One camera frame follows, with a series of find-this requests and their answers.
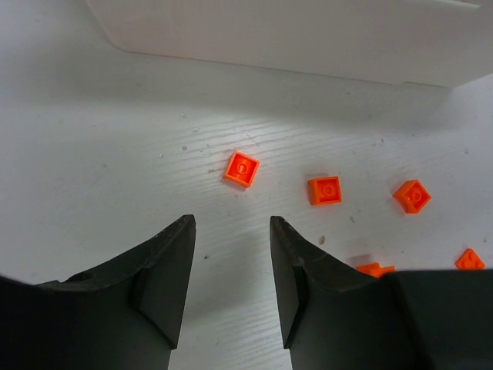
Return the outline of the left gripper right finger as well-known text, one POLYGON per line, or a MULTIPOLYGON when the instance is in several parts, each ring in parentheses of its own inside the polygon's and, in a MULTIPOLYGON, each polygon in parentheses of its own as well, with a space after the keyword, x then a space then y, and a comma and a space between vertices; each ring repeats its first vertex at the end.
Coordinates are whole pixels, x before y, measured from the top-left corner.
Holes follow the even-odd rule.
POLYGON ((372 277, 270 219, 283 346, 295 369, 490 369, 492 272, 372 277))

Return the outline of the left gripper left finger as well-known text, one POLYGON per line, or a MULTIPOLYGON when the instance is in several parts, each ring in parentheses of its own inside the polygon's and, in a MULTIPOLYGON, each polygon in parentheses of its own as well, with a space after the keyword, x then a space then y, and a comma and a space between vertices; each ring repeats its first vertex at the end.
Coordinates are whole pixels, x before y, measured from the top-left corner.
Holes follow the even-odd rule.
POLYGON ((3 369, 165 369, 177 347, 196 241, 184 215, 66 281, 1 279, 3 369))

